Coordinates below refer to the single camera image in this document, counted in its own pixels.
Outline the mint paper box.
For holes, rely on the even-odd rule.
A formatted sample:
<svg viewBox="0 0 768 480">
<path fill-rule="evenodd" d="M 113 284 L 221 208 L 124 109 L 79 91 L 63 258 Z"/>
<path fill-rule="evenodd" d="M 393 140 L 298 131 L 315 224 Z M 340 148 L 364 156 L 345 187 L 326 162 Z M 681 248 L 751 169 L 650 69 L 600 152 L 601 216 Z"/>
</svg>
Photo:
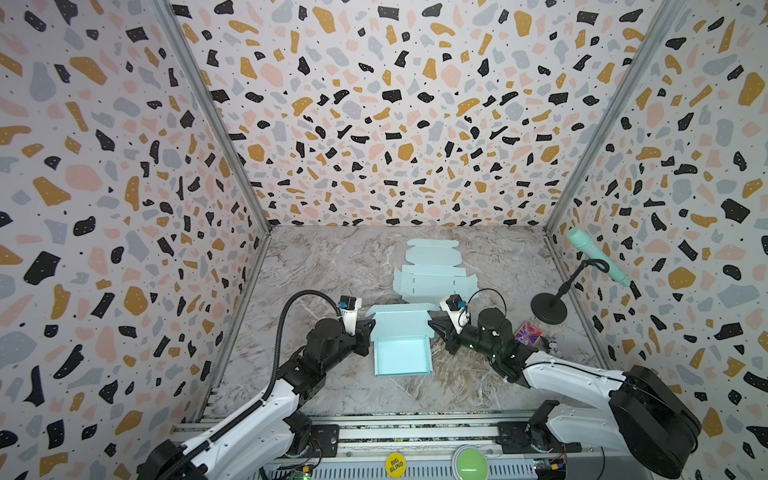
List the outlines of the mint paper box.
<svg viewBox="0 0 768 480">
<path fill-rule="evenodd" d="M 377 377 L 428 375 L 433 371 L 431 339 L 435 332 L 428 325 L 431 303 L 375 305 L 366 317 L 375 321 L 371 332 L 374 367 Z"/>
</svg>

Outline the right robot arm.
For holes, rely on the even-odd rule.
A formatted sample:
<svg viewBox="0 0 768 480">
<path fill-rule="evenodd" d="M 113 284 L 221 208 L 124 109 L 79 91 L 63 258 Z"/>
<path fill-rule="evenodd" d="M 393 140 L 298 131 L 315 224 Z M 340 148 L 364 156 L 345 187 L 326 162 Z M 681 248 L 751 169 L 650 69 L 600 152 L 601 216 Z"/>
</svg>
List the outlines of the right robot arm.
<svg viewBox="0 0 768 480">
<path fill-rule="evenodd" d="M 603 447 L 631 455 L 656 475 L 680 478 L 702 425 L 652 370 L 604 370 L 559 359 L 516 340 L 497 308 L 483 310 L 477 324 L 460 326 L 459 317 L 453 311 L 429 314 L 429 327 L 449 353 L 467 348 L 508 383 L 578 403 L 544 401 L 517 436 L 523 446 L 540 452 L 568 444 Z"/>
</svg>

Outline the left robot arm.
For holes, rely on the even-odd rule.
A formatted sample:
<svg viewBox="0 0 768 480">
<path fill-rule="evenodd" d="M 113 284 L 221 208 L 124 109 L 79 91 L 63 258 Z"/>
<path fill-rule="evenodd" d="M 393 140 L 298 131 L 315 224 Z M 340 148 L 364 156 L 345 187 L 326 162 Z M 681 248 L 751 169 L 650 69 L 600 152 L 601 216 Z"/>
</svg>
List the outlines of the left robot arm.
<svg viewBox="0 0 768 480">
<path fill-rule="evenodd" d="M 176 444 L 166 440 L 140 466 L 140 479 L 238 479 L 282 457 L 300 456 L 312 421 L 300 411 L 324 385 L 327 373 L 351 354 L 368 355 L 373 319 L 350 334 L 343 322 L 322 319 L 304 348 L 277 370 L 273 387 L 202 434 Z"/>
</svg>

